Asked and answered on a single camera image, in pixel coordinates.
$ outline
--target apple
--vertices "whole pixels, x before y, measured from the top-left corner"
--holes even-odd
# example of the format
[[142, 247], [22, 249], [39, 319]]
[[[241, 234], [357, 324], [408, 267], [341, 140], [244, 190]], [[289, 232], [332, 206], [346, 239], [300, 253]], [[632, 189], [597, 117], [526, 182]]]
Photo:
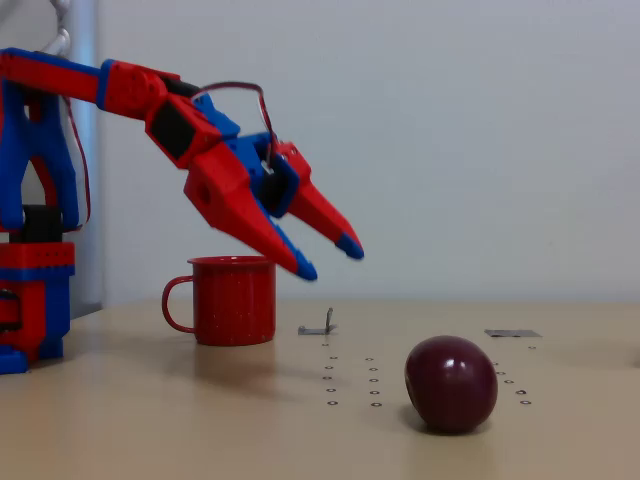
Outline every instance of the apple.
[[432, 337], [416, 345], [405, 364], [411, 403], [427, 427], [467, 433], [484, 422], [496, 404], [498, 381], [489, 357], [461, 337]]

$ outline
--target mug rim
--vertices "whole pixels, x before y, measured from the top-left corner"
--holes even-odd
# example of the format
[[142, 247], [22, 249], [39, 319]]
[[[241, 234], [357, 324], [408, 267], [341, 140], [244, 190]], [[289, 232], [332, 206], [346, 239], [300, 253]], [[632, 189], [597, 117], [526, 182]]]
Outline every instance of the mug rim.
[[192, 265], [211, 265], [217, 267], [268, 267], [273, 262], [260, 255], [224, 255], [218, 257], [195, 257], [187, 260]]

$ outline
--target table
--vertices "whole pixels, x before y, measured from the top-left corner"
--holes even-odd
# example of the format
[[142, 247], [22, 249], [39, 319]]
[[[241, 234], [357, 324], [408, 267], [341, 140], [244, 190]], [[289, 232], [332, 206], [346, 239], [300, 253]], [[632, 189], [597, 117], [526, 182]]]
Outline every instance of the table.
[[[329, 306], [328, 338], [297, 334]], [[171, 309], [190, 318], [189, 301]], [[438, 334], [469, 338], [505, 372], [474, 434], [428, 434], [410, 407], [404, 361]], [[0, 377], [2, 478], [638, 477], [638, 305], [282, 301], [273, 342], [215, 348], [148, 301], [77, 319], [65, 342], [63, 361]]]

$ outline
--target mug handle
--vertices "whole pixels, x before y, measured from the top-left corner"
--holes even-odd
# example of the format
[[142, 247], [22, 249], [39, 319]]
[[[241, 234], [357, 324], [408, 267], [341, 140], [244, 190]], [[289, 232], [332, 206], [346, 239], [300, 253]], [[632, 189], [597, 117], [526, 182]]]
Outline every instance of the mug handle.
[[164, 287], [164, 290], [162, 291], [162, 314], [164, 315], [164, 319], [167, 321], [167, 323], [179, 332], [194, 333], [195, 328], [183, 327], [182, 325], [176, 323], [173, 318], [171, 318], [171, 314], [169, 313], [169, 306], [167, 305], [167, 303], [169, 302], [169, 294], [171, 293], [173, 287], [187, 282], [193, 282], [193, 275], [189, 275], [187, 277], [176, 277], [173, 280], [169, 280], [169, 283], [167, 283], [167, 285]]

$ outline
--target blue fingertip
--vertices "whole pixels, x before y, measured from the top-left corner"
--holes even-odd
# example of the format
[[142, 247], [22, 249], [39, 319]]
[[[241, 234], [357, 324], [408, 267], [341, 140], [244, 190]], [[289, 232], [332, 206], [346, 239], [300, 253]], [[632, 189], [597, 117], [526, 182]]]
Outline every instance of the blue fingertip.
[[355, 258], [356, 260], [364, 258], [364, 250], [362, 250], [362, 247], [346, 233], [343, 233], [340, 240], [336, 242], [336, 247], [346, 253], [348, 257]]
[[310, 282], [318, 279], [318, 273], [313, 267], [311, 262], [302, 256], [301, 253], [296, 252], [296, 261], [298, 262], [298, 271], [296, 275]]

